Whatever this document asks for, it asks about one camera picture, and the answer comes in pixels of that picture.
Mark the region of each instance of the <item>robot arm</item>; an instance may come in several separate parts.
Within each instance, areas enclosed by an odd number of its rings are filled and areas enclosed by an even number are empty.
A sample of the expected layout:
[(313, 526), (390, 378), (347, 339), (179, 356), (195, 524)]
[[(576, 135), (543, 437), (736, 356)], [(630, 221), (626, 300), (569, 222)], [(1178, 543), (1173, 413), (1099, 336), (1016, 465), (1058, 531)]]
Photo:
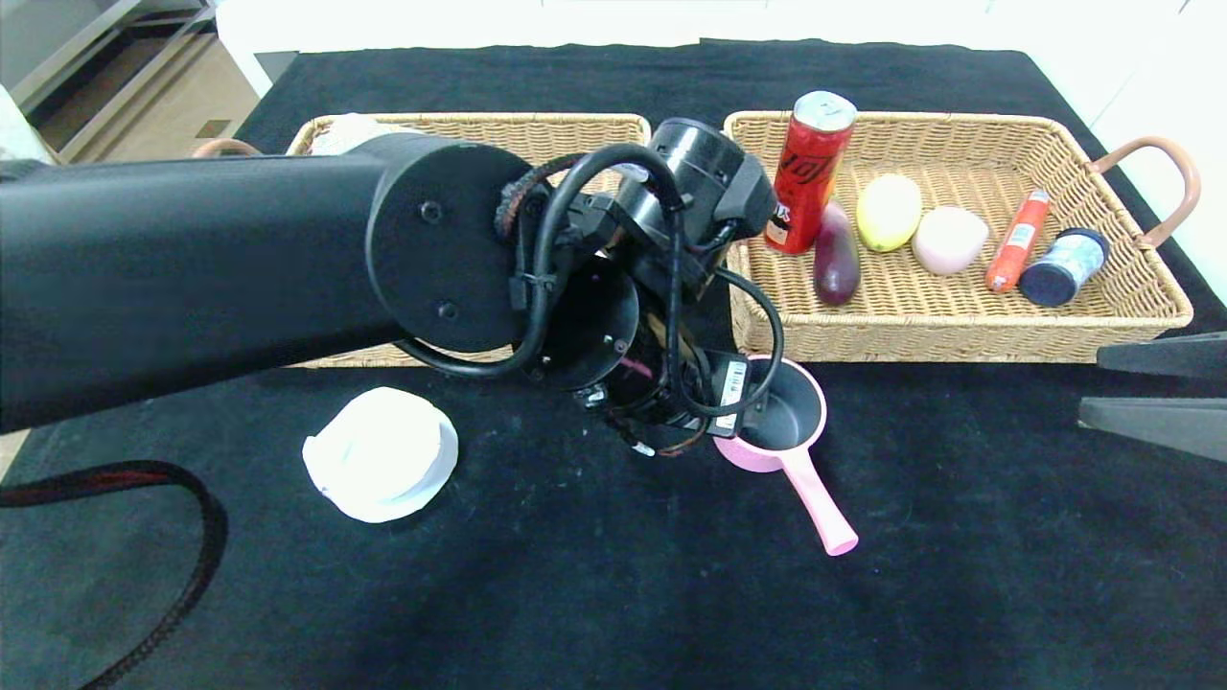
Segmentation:
[[(615, 165), (616, 196), (578, 193)], [(703, 431), (694, 410), (731, 411), (706, 403), (744, 359), (671, 350), (670, 325), (774, 205), (758, 162), (691, 120), (580, 158), (557, 190), (509, 152), (417, 134), (40, 168), (0, 183), (0, 426), (404, 339), (452, 373), (524, 371), (611, 417)], [(432, 347), (508, 343), (486, 366)]]

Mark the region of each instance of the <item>soda can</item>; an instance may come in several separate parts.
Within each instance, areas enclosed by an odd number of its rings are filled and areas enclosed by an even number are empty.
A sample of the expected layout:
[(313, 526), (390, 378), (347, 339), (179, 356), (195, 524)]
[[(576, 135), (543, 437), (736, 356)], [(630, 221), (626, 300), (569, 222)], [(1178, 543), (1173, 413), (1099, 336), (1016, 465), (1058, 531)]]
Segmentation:
[(775, 168), (779, 206), (763, 232), (768, 247), (801, 254), (814, 246), (855, 119), (856, 107), (829, 91), (811, 91), (796, 99)]

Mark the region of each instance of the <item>basket handle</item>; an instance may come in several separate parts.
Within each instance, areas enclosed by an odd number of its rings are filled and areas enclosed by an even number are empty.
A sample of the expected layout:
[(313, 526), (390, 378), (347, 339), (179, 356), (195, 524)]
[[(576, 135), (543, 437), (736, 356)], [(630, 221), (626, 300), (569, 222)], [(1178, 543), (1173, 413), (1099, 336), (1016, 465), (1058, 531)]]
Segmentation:
[(1158, 247), (1172, 236), (1172, 232), (1175, 231), (1175, 226), (1180, 225), (1184, 222), (1184, 219), (1189, 217), (1189, 214), (1193, 212), (1193, 207), (1198, 205), (1198, 199), (1201, 198), (1201, 173), (1198, 172), (1198, 166), (1193, 163), (1193, 158), (1189, 156), (1188, 151), (1182, 149), (1179, 144), (1172, 141), (1171, 139), (1164, 139), (1162, 136), (1142, 136), (1091, 163), (1091, 169), (1102, 174), (1119, 163), (1125, 156), (1145, 146), (1153, 146), (1167, 153), (1167, 157), (1172, 158), (1172, 162), (1175, 163), (1175, 169), (1180, 171), (1180, 177), (1184, 178), (1184, 199), (1180, 200), (1180, 205), (1172, 211), (1172, 215), (1168, 216), (1167, 220), (1156, 225), (1150, 232), (1137, 239), (1139, 244)]

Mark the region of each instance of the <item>screw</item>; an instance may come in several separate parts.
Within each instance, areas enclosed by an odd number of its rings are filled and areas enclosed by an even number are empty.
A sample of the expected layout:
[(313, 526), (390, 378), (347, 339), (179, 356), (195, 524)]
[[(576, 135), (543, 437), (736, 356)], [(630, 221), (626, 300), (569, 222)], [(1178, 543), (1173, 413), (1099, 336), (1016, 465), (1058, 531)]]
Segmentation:
[(426, 200), (417, 207), (417, 215), (431, 225), (439, 225), (443, 220), (443, 206), (438, 201)]

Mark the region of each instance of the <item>pink saucepan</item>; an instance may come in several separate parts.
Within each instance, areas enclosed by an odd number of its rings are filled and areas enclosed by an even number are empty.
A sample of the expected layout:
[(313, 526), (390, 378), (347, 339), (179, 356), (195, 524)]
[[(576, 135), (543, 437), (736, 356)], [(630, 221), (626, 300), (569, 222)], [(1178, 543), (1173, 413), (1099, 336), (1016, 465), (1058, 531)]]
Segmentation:
[[(750, 357), (747, 379), (762, 381), (768, 362), (763, 355)], [(827, 400), (818, 382), (796, 362), (783, 360), (767, 395), (746, 410), (737, 436), (715, 438), (715, 447), (745, 470), (783, 469), (814, 518), (822, 546), (828, 555), (838, 556), (850, 551), (858, 538), (810, 460), (810, 446), (826, 425)]]

